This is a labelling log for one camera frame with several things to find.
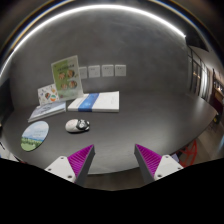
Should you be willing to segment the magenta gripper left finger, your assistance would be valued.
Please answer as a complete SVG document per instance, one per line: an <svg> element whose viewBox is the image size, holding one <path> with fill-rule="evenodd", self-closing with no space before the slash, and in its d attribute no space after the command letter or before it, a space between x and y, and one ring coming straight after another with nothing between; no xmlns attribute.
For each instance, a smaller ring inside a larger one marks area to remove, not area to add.
<svg viewBox="0 0 224 224"><path fill-rule="evenodd" d="M46 171L83 186L94 156L95 148L90 145L68 157L59 156L46 168Z"/></svg>

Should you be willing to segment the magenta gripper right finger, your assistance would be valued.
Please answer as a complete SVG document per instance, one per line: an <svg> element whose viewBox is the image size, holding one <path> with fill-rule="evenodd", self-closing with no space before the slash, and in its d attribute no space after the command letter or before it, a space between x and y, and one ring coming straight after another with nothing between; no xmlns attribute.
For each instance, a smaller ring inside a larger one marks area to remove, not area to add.
<svg viewBox="0 0 224 224"><path fill-rule="evenodd" d="M135 145L134 155L145 184L150 184L183 169L170 155L161 156L139 144Z"/></svg>

